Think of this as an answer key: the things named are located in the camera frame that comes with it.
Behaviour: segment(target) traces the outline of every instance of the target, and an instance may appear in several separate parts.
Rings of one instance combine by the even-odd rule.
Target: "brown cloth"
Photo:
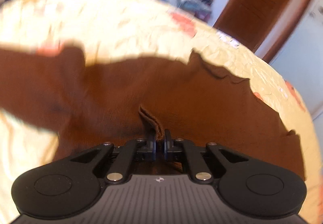
[[[104,141],[123,145],[170,129],[287,168],[304,179],[300,141],[254,96],[249,79],[192,52],[189,63],[156,57],[85,66],[83,51],[55,57],[0,49],[0,107],[59,134],[55,159]]]

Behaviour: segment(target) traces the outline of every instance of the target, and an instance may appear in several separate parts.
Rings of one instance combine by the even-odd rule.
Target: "door frame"
[[[266,29],[266,32],[261,37],[261,43],[265,40],[265,38],[268,36],[268,34],[270,33],[270,31],[272,30],[272,28],[274,27],[274,25],[276,24],[276,22],[280,18],[281,14],[284,11],[284,9],[286,8],[288,2],[289,2],[289,0],[287,0],[283,4],[281,10],[279,10],[279,12],[276,15],[276,17],[273,18],[273,20],[271,21],[270,25]],[[265,57],[263,58],[264,61],[266,61],[267,63],[269,63],[271,61],[271,59],[278,53],[278,51],[280,50],[280,48],[282,47],[282,45],[285,43],[285,41],[288,39],[288,37],[290,36],[290,34],[295,29],[295,27],[296,27],[297,23],[299,22],[301,16],[303,15],[304,11],[306,10],[309,2],[310,2],[310,0],[303,0],[301,2],[301,5],[302,6],[300,6],[299,10],[297,10],[297,12],[295,12],[295,14],[293,15],[293,19],[291,21],[291,24],[288,25],[287,27],[285,27],[285,29],[283,30],[282,34],[276,39],[276,41],[274,42],[273,46],[268,50],[268,52],[266,53]],[[234,3],[235,3],[235,0],[229,0],[228,1],[227,5],[225,6],[225,8],[221,12],[220,16],[218,17],[217,21],[215,22],[215,24],[213,26],[214,28],[218,28],[220,26],[220,24],[223,22],[224,18],[226,17],[226,14],[230,10],[230,8],[234,5]],[[256,47],[252,51],[255,52],[259,48],[259,46],[261,45],[261,43],[257,44]]]

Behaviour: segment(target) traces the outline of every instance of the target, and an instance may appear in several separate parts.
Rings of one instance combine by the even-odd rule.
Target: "brown wooden door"
[[[255,52],[289,0],[230,0],[214,27]]]

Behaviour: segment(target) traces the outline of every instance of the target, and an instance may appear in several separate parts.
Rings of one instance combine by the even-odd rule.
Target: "ribbed gray surface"
[[[225,205],[209,185],[198,185],[187,175],[133,175],[123,185],[109,186],[85,212],[63,220],[20,216],[14,224],[306,224],[294,215],[280,220],[257,220]]]

